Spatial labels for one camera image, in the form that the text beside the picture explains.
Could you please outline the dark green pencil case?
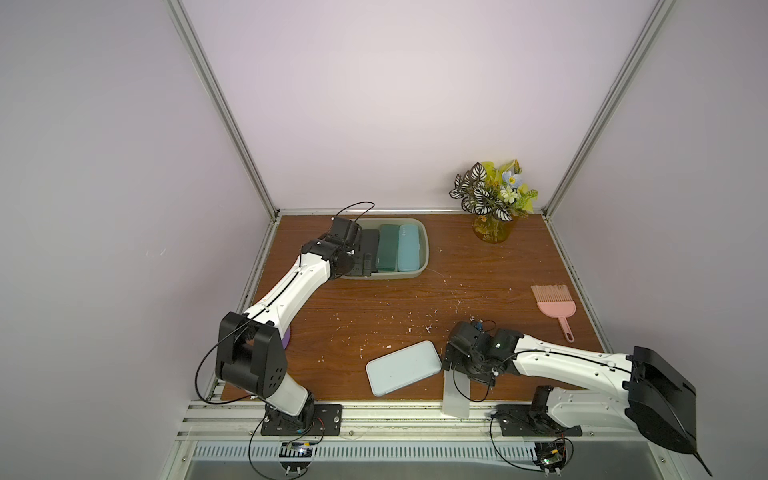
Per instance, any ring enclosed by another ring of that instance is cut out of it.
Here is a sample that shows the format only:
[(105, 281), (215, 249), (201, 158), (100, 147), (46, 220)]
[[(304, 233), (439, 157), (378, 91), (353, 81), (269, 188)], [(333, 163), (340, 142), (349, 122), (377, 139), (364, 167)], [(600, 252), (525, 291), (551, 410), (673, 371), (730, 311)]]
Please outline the dark green pencil case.
[(376, 268), (381, 272), (397, 270), (399, 243), (399, 226), (384, 224), (379, 227), (379, 241), (376, 257)]

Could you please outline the grey-green plastic storage box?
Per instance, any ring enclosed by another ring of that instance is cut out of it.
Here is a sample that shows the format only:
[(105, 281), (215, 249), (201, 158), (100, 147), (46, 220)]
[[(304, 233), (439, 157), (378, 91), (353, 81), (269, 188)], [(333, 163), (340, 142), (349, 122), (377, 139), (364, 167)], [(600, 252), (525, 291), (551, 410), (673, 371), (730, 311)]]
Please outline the grey-green plastic storage box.
[(415, 224), (419, 227), (420, 243), (421, 243), (421, 255), (420, 255), (420, 269), (412, 272), (401, 272), (398, 270), (395, 272), (377, 272), (373, 273), (370, 277), (343, 277), (350, 280), (399, 280), (410, 279), (419, 276), (428, 265), (429, 261), (429, 241), (425, 225), (414, 218), (403, 217), (384, 217), (384, 218), (358, 218), (355, 220), (362, 229), (377, 229), (384, 224), (403, 225), (403, 224)]

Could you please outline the translucent white pencil case front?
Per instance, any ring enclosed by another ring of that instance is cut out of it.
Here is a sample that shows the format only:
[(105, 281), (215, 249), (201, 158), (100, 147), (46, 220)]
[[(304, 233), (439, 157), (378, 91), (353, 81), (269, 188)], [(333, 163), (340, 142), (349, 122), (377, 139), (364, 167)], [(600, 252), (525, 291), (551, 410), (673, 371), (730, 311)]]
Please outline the translucent white pencil case front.
[(470, 379), (455, 370), (445, 370), (441, 413), (443, 415), (468, 419), (470, 416)]

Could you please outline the teal blue pencil case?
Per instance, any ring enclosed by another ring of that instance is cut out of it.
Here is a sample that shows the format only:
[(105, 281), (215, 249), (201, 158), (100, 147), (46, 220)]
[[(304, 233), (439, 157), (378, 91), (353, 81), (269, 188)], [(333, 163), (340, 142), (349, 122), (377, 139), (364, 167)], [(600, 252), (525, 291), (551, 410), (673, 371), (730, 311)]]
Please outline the teal blue pencil case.
[(420, 269), (421, 243), (419, 227), (403, 224), (398, 228), (397, 268), (401, 272)]

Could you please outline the dark grey pencil case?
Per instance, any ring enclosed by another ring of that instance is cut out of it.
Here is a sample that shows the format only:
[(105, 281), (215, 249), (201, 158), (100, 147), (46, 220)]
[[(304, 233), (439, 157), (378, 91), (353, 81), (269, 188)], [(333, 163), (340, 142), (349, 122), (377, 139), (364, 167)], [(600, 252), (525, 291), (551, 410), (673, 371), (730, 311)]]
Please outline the dark grey pencil case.
[(377, 273), (377, 255), (380, 232), (377, 229), (361, 231), (360, 241), (352, 255), (354, 264), (349, 272), (351, 277), (370, 277)]

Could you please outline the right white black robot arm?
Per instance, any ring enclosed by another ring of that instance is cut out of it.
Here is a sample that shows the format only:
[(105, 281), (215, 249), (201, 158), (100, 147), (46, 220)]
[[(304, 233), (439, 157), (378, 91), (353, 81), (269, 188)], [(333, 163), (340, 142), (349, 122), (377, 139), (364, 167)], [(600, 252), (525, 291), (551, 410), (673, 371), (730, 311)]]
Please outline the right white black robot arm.
[(566, 384), (566, 389), (539, 387), (529, 411), (532, 423), (555, 431), (627, 429), (670, 451), (698, 451), (696, 389), (649, 348), (637, 346), (630, 354), (592, 352), (509, 329), (491, 334), (462, 321), (449, 334), (442, 367), (489, 388), (504, 374)]

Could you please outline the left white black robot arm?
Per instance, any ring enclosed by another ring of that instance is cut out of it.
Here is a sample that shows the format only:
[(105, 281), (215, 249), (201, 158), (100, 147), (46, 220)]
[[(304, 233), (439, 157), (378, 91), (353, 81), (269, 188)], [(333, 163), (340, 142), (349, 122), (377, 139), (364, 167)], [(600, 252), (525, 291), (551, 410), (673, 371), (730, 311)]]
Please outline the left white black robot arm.
[(261, 300), (220, 322), (216, 377), (261, 399), (302, 432), (314, 421), (314, 399), (288, 374), (283, 339), (317, 289), (353, 270), (361, 237), (357, 222), (334, 217), (326, 233), (301, 247), (291, 269)]

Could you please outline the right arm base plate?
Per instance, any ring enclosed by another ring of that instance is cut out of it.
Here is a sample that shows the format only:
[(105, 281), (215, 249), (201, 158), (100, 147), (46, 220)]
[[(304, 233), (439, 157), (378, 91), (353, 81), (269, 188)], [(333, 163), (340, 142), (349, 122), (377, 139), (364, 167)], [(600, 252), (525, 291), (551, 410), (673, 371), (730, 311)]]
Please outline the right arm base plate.
[(529, 405), (501, 404), (493, 418), (499, 423), (503, 437), (581, 437), (580, 426), (563, 427), (541, 412), (531, 413)]

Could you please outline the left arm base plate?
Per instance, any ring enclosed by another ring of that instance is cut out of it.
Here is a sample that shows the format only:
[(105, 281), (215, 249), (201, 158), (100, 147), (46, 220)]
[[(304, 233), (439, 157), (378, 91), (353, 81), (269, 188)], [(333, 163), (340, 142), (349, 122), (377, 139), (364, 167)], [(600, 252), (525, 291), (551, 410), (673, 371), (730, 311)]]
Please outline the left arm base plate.
[(290, 416), (267, 404), (260, 435), (278, 436), (331, 436), (340, 435), (343, 406), (320, 403), (310, 405), (298, 416)]

